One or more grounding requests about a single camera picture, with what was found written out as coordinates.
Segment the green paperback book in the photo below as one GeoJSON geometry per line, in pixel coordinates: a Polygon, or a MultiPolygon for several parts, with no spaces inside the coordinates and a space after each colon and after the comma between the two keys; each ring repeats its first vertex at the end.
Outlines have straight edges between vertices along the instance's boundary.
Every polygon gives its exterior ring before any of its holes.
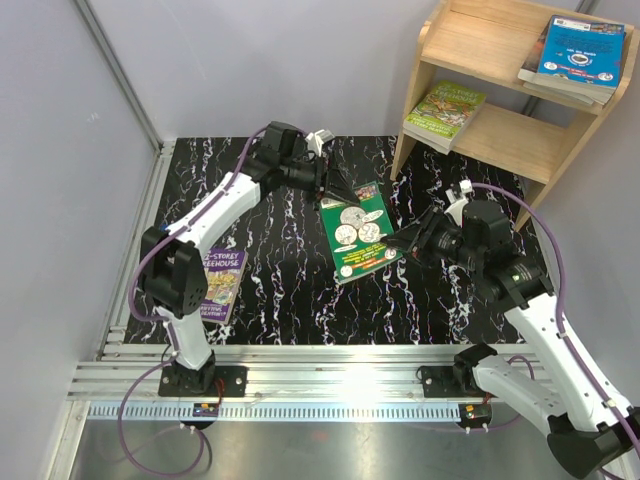
{"type": "Polygon", "coordinates": [[[358,205],[325,198],[320,203],[337,282],[349,283],[400,258],[398,251],[381,240],[394,233],[377,182],[355,189],[358,205]]]}

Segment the blue 26-storey treehouse book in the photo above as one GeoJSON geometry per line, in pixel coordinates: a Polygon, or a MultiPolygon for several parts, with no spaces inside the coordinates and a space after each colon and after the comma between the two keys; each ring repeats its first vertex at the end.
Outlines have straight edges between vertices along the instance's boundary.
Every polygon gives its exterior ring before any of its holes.
{"type": "Polygon", "coordinates": [[[457,141],[455,137],[448,138],[439,133],[409,124],[403,126],[403,132],[445,155],[451,152],[457,141]]]}

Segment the green storey treehouse book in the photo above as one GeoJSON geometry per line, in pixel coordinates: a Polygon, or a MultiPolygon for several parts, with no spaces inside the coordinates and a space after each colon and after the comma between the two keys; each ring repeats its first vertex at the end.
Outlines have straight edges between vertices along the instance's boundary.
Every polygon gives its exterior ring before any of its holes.
{"type": "Polygon", "coordinates": [[[403,122],[457,140],[486,102],[485,93],[441,80],[403,122]]]}

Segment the purple 52-storey treehouse book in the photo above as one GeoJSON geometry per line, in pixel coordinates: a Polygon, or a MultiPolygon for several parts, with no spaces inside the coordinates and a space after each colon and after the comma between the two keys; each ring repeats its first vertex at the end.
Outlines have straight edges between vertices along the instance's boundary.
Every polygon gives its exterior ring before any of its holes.
{"type": "Polygon", "coordinates": [[[200,305],[204,323],[227,325],[247,261],[245,251],[212,248],[203,260],[208,290],[200,305]]]}

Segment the dark tale of two cities book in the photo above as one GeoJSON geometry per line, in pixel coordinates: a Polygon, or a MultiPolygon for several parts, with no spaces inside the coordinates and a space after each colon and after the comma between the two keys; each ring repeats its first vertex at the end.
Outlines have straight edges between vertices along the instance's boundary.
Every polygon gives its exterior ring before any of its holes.
{"type": "Polygon", "coordinates": [[[583,95],[580,93],[564,91],[553,87],[546,87],[542,85],[538,85],[534,82],[536,74],[538,72],[538,67],[540,65],[541,55],[546,43],[548,30],[549,30],[550,22],[547,23],[544,30],[538,36],[538,39],[534,46],[532,47],[530,53],[526,57],[525,61],[521,65],[519,69],[519,73],[517,78],[523,82],[523,86],[529,90],[544,92],[547,94],[553,94],[558,97],[567,100],[575,100],[579,103],[586,104],[588,106],[597,103],[599,105],[605,105],[608,100],[604,98],[597,99],[593,96],[583,95]]]}

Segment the blue paperback book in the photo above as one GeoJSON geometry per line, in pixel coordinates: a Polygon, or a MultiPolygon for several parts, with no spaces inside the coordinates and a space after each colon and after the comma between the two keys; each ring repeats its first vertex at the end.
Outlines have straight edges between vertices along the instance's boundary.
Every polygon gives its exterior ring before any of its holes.
{"type": "Polygon", "coordinates": [[[625,26],[554,15],[533,83],[606,104],[621,80],[625,26]]]}

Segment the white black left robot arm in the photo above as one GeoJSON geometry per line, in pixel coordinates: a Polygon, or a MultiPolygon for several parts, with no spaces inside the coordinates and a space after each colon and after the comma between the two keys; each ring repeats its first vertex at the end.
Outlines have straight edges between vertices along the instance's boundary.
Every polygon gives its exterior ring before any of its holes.
{"type": "Polygon", "coordinates": [[[273,121],[244,144],[233,170],[196,207],[165,228],[150,227],[128,292],[131,314],[160,322],[172,347],[171,363],[183,369],[181,386],[194,397],[215,385],[214,353],[204,332],[200,306],[208,291],[204,258],[243,214],[282,187],[358,205],[359,199],[332,159],[334,135],[306,133],[273,121]]]}

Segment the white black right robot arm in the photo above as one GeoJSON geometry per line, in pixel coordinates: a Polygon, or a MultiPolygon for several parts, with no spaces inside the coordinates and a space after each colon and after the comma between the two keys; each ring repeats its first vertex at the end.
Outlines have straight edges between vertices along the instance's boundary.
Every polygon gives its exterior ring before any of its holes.
{"type": "Polygon", "coordinates": [[[420,266],[443,260],[465,269],[476,293],[525,338],[553,384],[538,384],[479,344],[454,358],[458,393],[483,392],[505,401],[543,434],[556,461],[577,479],[631,451],[639,440],[638,408],[614,387],[558,312],[558,294],[539,265],[517,251],[499,204],[459,200],[445,212],[426,212],[382,241],[420,266]]]}

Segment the wooden bookshelf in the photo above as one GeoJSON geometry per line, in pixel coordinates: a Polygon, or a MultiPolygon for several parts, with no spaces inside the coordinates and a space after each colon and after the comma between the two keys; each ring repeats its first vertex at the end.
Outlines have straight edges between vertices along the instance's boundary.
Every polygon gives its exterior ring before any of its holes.
{"type": "Polygon", "coordinates": [[[639,170],[639,7],[599,1],[593,19],[624,24],[622,79],[603,106],[533,93],[518,69],[550,16],[571,1],[417,1],[393,8],[396,30],[392,127],[399,129],[437,77],[485,91],[488,104],[460,152],[528,181],[527,199],[554,221],[590,224],[634,214],[629,188],[639,170]]]}

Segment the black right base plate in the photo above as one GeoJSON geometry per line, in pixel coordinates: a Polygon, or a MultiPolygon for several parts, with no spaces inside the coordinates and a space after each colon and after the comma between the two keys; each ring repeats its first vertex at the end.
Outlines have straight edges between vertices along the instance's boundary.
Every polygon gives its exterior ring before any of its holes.
{"type": "Polygon", "coordinates": [[[482,390],[463,387],[454,377],[452,366],[422,365],[417,368],[415,376],[422,387],[425,398],[481,399],[486,396],[482,390]]]}

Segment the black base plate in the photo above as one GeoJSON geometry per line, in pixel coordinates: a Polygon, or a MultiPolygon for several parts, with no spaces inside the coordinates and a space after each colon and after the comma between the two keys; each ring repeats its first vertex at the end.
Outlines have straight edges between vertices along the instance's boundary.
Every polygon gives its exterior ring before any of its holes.
{"type": "Polygon", "coordinates": [[[425,398],[481,399],[486,396],[482,390],[463,387],[454,377],[452,366],[422,365],[417,368],[415,376],[422,387],[425,398]]]}
{"type": "Polygon", "coordinates": [[[162,369],[158,395],[160,397],[243,398],[249,369],[240,365],[205,366],[200,370],[172,365],[162,369]]]}

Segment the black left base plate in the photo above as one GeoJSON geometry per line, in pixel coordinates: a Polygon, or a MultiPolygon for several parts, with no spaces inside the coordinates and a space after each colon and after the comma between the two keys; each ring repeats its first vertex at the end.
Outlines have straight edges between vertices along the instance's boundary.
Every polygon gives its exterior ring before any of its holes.
{"type": "Polygon", "coordinates": [[[160,397],[243,398],[249,369],[240,365],[205,366],[200,370],[172,365],[162,369],[158,395],[160,397]]]}

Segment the aluminium mounting rail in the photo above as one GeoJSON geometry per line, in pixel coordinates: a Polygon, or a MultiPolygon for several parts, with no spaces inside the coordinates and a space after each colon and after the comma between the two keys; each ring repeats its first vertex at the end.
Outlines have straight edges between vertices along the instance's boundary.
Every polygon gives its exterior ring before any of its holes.
{"type": "MultiPolygon", "coordinates": [[[[421,366],[452,364],[462,345],[219,345],[218,366],[247,368],[248,402],[409,402],[420,398],[421,366]]],[[[67,397],[118,400],[143,373],[134,399],[156,397],[161,345],[109,344],[77,365],[67,397]]]]}

